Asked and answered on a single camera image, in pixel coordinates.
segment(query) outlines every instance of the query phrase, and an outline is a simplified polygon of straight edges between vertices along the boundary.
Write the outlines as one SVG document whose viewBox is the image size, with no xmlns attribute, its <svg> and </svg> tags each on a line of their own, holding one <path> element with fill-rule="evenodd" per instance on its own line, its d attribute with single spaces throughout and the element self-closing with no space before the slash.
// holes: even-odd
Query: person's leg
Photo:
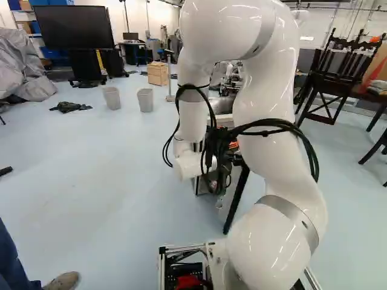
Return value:
<svg viewBox="0 0 387 290">
<path fill-rule="evenodd" d="M 11 290 L 10 285 L 5 281 L 4 277 L 0 275 L 0 289 L 1 290 Z"/>
<path fill-rule="evenodd" d="M 41 290 L 41 283 L 31 282 L 18 259 L 18 251 L 0 219 L 0 275 L 11 290 Z"/>
<path fill-rule="evenodd" d="M 11 235 L 0 219 L 0 290 L 73 290 L 79 283 L 79 273 L 60 275 L 42 288 L 40 281 L 29 281 Z"/>
</svg>

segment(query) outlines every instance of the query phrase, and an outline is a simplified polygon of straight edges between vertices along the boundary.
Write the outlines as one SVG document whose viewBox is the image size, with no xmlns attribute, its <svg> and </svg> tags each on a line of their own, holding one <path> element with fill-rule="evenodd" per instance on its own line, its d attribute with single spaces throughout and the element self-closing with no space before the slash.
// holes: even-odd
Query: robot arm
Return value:
<svg viewBox="0 0 387 290">
<path fill-rule="evenodd" d="M 235 126 L 265 118 L 294 122 L 299 35 L 285 4 L 277 0 L 187 0 L 180 22 L 184 43 L 178 61 L 180 85 L 189 83 L 205 91 L 215 62 L 242 59 L 246 77 L 233 106 Z M 179 107 L 174 167 L 182 178 L 191 178 L 201 175 L 201 161 L 189 144 L 204 138 L 208 110 L 194 90 L 183 92 Z M 232 227 L 227 238 L 230 261 L 250 289 L 288 290 L 325 233 L 325 201 L 305 167 L 294 135 L 240 135 L 238 141 L 247 165 L 265 178 L 266 190 Z M 216 168 L 215 159 L 212 168 Z"/>
</svg>

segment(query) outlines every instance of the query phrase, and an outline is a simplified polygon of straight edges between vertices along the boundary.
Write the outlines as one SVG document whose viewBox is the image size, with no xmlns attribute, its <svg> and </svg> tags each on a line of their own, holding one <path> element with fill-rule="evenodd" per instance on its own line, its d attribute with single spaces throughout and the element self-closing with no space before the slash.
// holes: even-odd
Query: sneaker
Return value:
<svg viewBox="0 0 387 290">
<path fill-rule="evenodd" d="M 43 287 L 43 290 L 74 290 L 79 283 L 80 274 L 69 272 L 62 274 Z"/>
</svg>

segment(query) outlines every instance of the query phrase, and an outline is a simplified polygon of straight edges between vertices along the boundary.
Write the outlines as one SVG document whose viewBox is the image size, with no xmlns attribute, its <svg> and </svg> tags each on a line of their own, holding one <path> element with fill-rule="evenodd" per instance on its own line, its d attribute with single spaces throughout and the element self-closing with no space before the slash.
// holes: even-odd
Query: black monitor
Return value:
<svg viewBox="0 0 387 290">
<path fill-rule="evenodd" d="M 44 43 L 49 49 L 114 48 L 108 12 L 104 6 L 34 6 Z"/>
<path fill-rule="evenodd" d="M 124 32 L 122 36 L 124 40 L 138 40 L 137 32 Z"/>
</svg>

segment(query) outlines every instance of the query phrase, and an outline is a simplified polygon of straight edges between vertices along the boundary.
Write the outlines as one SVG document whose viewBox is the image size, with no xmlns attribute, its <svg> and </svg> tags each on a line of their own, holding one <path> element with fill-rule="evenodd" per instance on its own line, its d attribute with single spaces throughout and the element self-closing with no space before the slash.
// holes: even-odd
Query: floor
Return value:
<svg viewBox="0 0 387 290">
<path fill-rule="evenodd" d="M 2 114 L 0 213 L 17 243 L 31 279 L 47 282 L 80 271 L 80 290 L 156 289 L 161 245 L 189 245 L 222 237 L 222 224 L 207 198 L 196 198 L 163 163 L 161 148 L 177 122 L 167 87 L 151 86 L 155 111 L 141 114 L 136 92 L 147 78 L 110 80 L 122 109 L 109 111 L 101 87 L 59 92 Z M 174 91 L 177 81 L 173 81 Z M 94 109 L 62 115 L 59 101 Z M 335 126 L 306 120 L 303 131 L 320 160 L 319 185 L 330 224 L 311 261 L 323 289 L 384 289 L 387 284 L 387 159 L 358 160 L 381 136 L 369 117 L 343 112 Z M 252 175 L 238 216 L 259 199 L 261 177 Z"/>
</svg>

